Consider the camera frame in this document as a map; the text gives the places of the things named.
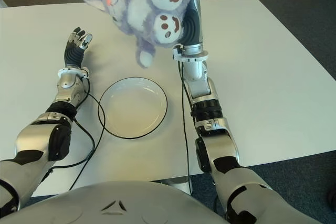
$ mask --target pink nose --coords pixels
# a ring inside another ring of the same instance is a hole
[[[111,5],[112,4],[112,0],[106,0],[107,5]]]

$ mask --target purple plush bunny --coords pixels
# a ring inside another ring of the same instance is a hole
[[[172,47],[182,37],[181,21],[189,0],[84,0],[112,16],[126,34],[137,38],[136,58],[144,68],[151,65],[154,46]]]

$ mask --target wire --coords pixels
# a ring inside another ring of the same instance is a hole
[[[81,161],[77,162],[77,163],[74,163],[74,164],[71,164],[71,165],[60,165],[60,166],[53,166],[52,168],[50,168],[47,173],[44,175],[43,179],[41,182],[43,182],[49,175],[50,173],[52,173],[54,171],[54,169],[63,169],[63,168],[71,168],[71,167],[74,167],[74,166],[77,166],[77,165],[80,165],[82,163],[84,163],[85,161],[87,161],[89,159],[89,157],[91,155],[93,155],[94,153],[94,148],[96,146],[96,144],[94,143],[94,139],[92,137],[92,135],[77,121],[77,119],[75,118],[74,119],[74,122],[78,125],[78,127],[84,131],[85,134],[87,134],[87,136],[90,138],[91,140],[91,143],[92,143],[92,149],[91,151],[89,152],[89,154]]]
[[[188,185],[189,185],[189,191],[191,193],[191,186],[190,186],[190,166],[189,166],[189,148],[188,148],[188,140],[187,140],[187,134],[185,130],[185,115],[184,115],[184,76],[183,76],[183,64],[182,64],[182,75],[180,72],[181,80],[182,80],[182,118],[183,118],[183,132],[184,132],[184,140],[185,140],[185,148],[187,153],[187,177],[188,177]]]
[[[93,95],[91,95],[91,94],[89,93],[88,96],[92,97],[92,98],[95,100],[95,102],[98,104],[97,113],[99,114],[99,108],[101,109],[101,111],[102,111],[102,113],[103,113],[103,118],[104,118],[103,129],[102,129],[102,131],[101,131],[101,134],[100,134],[100,137],[99,137],[99,140],[98,140],[98,143],[97,143],[96,148],[93,150],[92,154],[91,154],[91,155],[89,156],[89,158],[86,160],[85,164],[83,165],[82,169],[80,170],[79,174],[77,175],[75,181],[72,183],[72,185],[71,185],[69,191],[73,189],[73,187],[75,186],[77,180],[79,179],[80,175],[82,174],[83,170],[85,169],[86,165],[89,163],[90,159],[92,158],[92,156],[93,156],[94,153],[96,152],[96,150],[97,150],[97,148],[98,148],[98,146],[99,146],[99,144],[100,144],[100,141],[101,141],[101,139],[102,139],[102,137],[103,137],[104,130],[105,130],[105,122],[106,122],[105,111],[104,111],[103,107],[101,106],[101,104],[99,103],[99,101],[98,101]]]
[[[190,97],[188,95],[187,87],[185,86],[185,83],[184,83],[184,72],[183,72],[184,65],[183,65],[183,62],[181,63],[181,65],[182,65],[182,67],[180,66],[180,62],[178,62],[178,71],[180,73],[180,78],[181,78],[183,89],[184,89],[185,94],[186,94],[186,96],[188,98],[190,110],[192,111],[193,110],[193,106],[192,106],[192,103],[191,103],[191,99],[190,99]],[[196,123],[195,117],[192,117],[192,118],[193,118],[193,122],[194,122],[194,126],[195,126],[195,123]],[[196,129],[196,126],[195,126],[195,131],[196,131],[198,137],[201,137],[201,135],[198,133],[198,131]]]
[[[214,206],[213,206],[213,209],[214,209],[214,212],[216,214],[218,214],[218,211],[217,211],[217,202],[218,202],[218,195],[216,196],[215,200],[214,200]]]

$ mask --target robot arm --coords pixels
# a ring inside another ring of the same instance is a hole
[[[19,133],[16,156],[0,162],[0,218],[22,207],[53,164],[69,153],[72,122],[89,75],[81,62],[92,35],[84,34],[76,28],[68,39],[65,68],[58,72],[58,93],[51,106]]]
[[[230,223],[319,223],[292,208],[252,170],[239,165],[238,149],[223,117],[213,81],[207,76],[203,50],[200,0],[190,0],[184,36],[174,47],[182,63],[180,75],[190,99],[191,115],[199,135],[199,167],[210,173]]]

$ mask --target white plate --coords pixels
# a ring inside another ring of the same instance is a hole
[[[167,97],[155,82],[131,77],[117,81],[100,99],[106,130],[120,138],[138,138],[154,131],[167,112]]]

